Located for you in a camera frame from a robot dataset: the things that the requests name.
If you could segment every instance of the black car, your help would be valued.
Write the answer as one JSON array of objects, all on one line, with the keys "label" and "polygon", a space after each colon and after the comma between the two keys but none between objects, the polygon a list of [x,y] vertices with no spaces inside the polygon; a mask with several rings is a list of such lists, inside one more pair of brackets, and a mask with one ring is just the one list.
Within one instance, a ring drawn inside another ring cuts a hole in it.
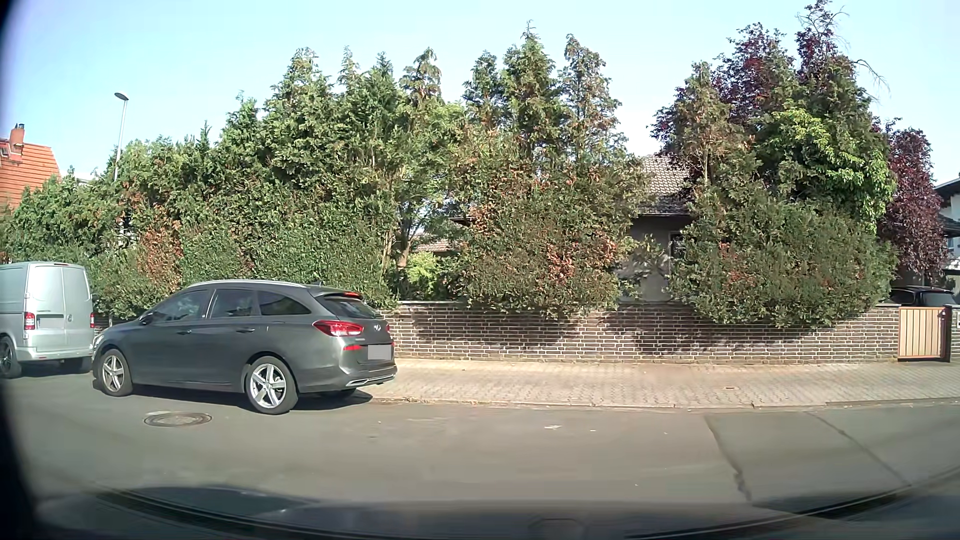
[{"label": "black car", "polygon": [[909,307],[943,307],[957,303],[953,291],[921,285],[891,287],[890,301]]},{"label": "black car", "polygon": [[266,414],[396,375],[390,326],[361,295],[289,282],[196,283],[94,345],[93,376],[110,396],[134,384],[244,392]]}]

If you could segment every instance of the low brick wall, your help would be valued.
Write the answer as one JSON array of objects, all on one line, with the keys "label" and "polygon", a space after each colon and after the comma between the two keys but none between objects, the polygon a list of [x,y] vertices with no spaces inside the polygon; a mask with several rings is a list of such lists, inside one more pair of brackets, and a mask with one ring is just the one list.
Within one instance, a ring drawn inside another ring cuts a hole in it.
[{"label": "low brick wall", "polygon": [[402,358],[560,362],[834,363],[897,359],[899,313],[878,306],[835,328],[717,325],[676,304],[627,304],[572,322],[448,302],[388,315]]}]

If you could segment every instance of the red tile roof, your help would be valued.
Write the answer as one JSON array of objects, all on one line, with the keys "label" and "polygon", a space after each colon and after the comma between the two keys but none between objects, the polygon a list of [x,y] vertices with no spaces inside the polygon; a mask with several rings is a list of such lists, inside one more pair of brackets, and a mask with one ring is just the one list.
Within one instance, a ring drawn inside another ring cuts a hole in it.
[{"label": "red tile roof", "polygon": [[9,203],[11,208],[16,208],[25,186],[40,187],[51,176],[59,174],[57,159],[49,146],[24,143],[23,161],[0,157],[0,205]]}]

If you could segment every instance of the rear spoiler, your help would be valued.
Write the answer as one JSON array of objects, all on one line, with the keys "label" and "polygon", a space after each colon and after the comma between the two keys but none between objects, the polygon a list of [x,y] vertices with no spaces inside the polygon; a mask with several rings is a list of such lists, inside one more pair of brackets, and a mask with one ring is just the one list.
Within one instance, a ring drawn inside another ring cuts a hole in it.
[{"label": "rear spoiler", "polygon": [[357,300],[363,300],[363,295],[359,292],[351,292],[346,290],[331,290],[326,292],[318,293],[314,298],[325,298],[328,296],[346,296],[347,298],[355,298]]}]

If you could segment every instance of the manhole cover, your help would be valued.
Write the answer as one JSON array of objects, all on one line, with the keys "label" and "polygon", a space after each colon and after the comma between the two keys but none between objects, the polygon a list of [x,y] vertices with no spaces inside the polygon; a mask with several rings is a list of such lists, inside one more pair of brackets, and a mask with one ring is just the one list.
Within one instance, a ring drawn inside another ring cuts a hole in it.
[{"label": "manhole cover", "polygon": [[147,416],[143,423],[158,428],[185,428],[206,424],[210,420],[213,420],[213,417],[203,412],[164,412]]}]

